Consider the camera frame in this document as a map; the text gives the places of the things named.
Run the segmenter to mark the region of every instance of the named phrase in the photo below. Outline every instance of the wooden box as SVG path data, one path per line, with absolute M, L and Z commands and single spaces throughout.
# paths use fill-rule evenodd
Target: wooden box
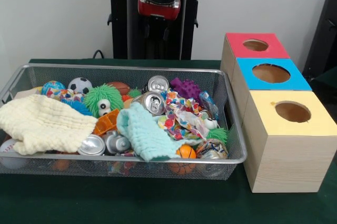
M 227 33 L 222 51 L 221 70 L 232 82 L 236 58 L 290 58 L 273 33 Z
M 337 149 L 337 126 L 311 91 L 250 91 L 244 163 L 252 192 L 317 192 Z
M 291 59 L 237 58 L 232 89 L 241 123 L 249 90 L 304 90 L 311 88 Z

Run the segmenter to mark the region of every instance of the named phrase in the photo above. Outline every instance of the soccer ball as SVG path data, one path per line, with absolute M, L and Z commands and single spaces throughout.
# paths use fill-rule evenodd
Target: soccer ball
M 93 86 L 91 82 L 88 79 L 82 77 L 75 78 L 68 86 L 68 89 L 83 94 L 87 94 L 92 88 Z

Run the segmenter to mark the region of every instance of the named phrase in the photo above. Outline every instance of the black cable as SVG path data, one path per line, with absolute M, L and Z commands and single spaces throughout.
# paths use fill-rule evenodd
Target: black cable
M 101 57 L 102 57 L 102 59 L 104 59 L 104 55 L 103 55 L 103 52 L 101 51 L 101 50 L 96 50 L 96 52 L 94 53 L 94 56 L 93 56 L 93 59 L 96 59 L 96 55 L 98 54 L 98 53 L 100 53 L 101 54 Z

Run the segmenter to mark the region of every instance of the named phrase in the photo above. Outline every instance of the yellow box top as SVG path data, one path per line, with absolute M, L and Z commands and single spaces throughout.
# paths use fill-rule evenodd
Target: yellow box top
M 337 125 L 311 91 L 250 91 L 268 135 L 336 136 Z

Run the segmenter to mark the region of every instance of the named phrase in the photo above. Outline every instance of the red robot part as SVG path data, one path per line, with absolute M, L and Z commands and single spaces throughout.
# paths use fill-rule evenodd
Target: red robot part
M 147 0 L 138 0 L 138 12 L 143 16 L 159 16 L 166 20 L 175 20 L 180 11 L 180 0 L 170 5 L 152 4 Z

